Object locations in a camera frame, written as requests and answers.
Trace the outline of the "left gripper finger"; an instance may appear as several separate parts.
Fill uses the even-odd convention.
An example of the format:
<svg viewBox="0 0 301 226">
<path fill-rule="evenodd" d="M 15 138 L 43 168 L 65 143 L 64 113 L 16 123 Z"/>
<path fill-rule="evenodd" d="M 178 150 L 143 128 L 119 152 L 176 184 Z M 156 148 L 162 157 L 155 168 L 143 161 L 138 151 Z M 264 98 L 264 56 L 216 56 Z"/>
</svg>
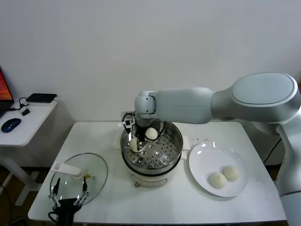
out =
<svg viewBox="0 0 301 226">
<path fill-rule="evenodd" d="M 60 184 L 60 178 L 58 178 L 55 186 L 51 189 L 50 195 L 48 196 L 48 198 L 51 200 L 51 202 L 53 204 L 53 208 L 58 208 L 58 207 L 61 206 L 61 204 L 59 203 L 59 200 L 57 198 L 58 190 L 59 190 L 59 184 Z"/>
<path fill-rule="evenodd" d="M 89 191 L 87 190 L 86 176 L 84 176 L 83 186 L 82 186 L 82 193 L 81 193 L 81 195 L 78 196 L 78 198 L 73 203 L 73 205 L 82 205 L 86 201 L 88 196 L 89 196 Z"/>
</svg>

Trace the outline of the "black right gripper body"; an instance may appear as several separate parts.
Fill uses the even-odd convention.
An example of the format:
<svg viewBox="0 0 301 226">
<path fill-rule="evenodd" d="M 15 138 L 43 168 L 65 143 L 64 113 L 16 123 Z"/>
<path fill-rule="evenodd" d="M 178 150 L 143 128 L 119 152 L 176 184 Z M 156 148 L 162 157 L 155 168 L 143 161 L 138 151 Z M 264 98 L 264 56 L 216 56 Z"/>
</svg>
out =
<svg viewBox="0 0 301 226">
<path fill-rule="evenodd" d="M 136 134 L 135 136 L 138 138 L 139 141 L 145 141 L 145 133 L 148 128 L 148 122 L 147 121 L 136 121 L 135 122 L 135 129 Z"/>
</svg>

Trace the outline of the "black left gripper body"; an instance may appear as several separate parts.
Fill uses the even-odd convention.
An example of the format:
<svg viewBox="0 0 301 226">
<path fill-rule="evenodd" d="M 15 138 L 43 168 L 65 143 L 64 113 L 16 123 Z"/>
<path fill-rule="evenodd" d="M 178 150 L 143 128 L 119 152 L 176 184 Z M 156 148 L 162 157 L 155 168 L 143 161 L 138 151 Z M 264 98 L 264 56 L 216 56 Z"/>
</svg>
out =
<svg viewBox="0 0 301 226">
<path fill-rule="evenodd" d="M 55 206 L 55 209 L 81 209 L 82 205 L 79 203 L 78 199 L 61 199 Z"/>
</svg>

